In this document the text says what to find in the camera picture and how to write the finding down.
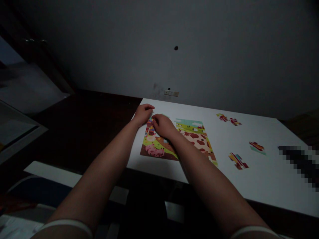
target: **wall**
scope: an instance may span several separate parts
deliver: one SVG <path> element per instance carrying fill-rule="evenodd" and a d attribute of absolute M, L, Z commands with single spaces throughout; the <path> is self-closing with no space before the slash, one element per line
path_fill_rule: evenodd
<path fill-rule="evenodd" d="M 13 2 L 80 88 L 284 120 L 319 107 L 308 1 Z"/>
<path fill-rule="evenodd" d="M 24 62 L 24 59 L 0 36 L 0 61 L 5 64 Z"/>

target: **dark floor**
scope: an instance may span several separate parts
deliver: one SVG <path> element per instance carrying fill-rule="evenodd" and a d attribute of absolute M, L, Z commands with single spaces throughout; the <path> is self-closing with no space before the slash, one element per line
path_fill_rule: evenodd
<path fill-rule="evenodd" d="M 49 130 L 0 166 L 1 193 L 28 176 L 23 172 L 32 161 L 58 166 L 83 174 L 99 152 L 130 121 L 141 98 L 107 93 L 79 91 L 55 104 L 33 119 Z M 202 237 L 217 230 L 213 218 L 188 184 L 125 169 L 118 186 L 130 189 L 138 181 L 156 182 L 164 188 L 167 201 L 184 205 L 185 225 Z M 249 201 L 266 223 L 276 232 L 294 238 L 315 233 L 319 220 L 314 217 Z"/>

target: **wall socket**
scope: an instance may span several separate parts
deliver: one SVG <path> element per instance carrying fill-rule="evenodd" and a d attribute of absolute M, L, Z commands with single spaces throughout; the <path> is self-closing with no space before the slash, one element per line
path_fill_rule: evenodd
<path fill-rule="evenodd" d="M 164 91 L 164 95 L 170 95 L 170 96 L 178 97 L 179 92 L 178 91 Z"/>

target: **forearm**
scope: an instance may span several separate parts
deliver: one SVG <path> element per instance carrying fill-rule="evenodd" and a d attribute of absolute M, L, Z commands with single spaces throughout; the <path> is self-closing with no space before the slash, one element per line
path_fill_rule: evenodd
<path fill-rule="evenodd" d="M 174 133 L 169 140 L 188 180 L 227 236 L 244 226 L 268 227 L 226 176 L 182 134 Z"/>
<path fill-rule="evenodd" d="M 127 165 L 138 125 L 131 121 L 96 157 L 48 222 L 75 219 L 94 232 L 112 189 Z"/>

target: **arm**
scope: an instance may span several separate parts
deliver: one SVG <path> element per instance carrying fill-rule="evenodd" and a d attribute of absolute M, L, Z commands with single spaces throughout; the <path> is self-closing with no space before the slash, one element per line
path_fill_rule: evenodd
<path fill-rule="evenodd" d="M 137 108 L 134 118 L 91 163 L 48 222 L 74 219 L 93 232 L 96 230 L 113 187 L 127 165 L 137 129 L 149 119 L 153 109 L 149 104 Z"/>
<path fill-rule="evenodd" d="M 156 132 L 174 145 L 188 180 L 227 237 L 245 226 L 269 228 L 226 176 L 176 130 L 170 119 L 164 115 L 152 118 Z"/>

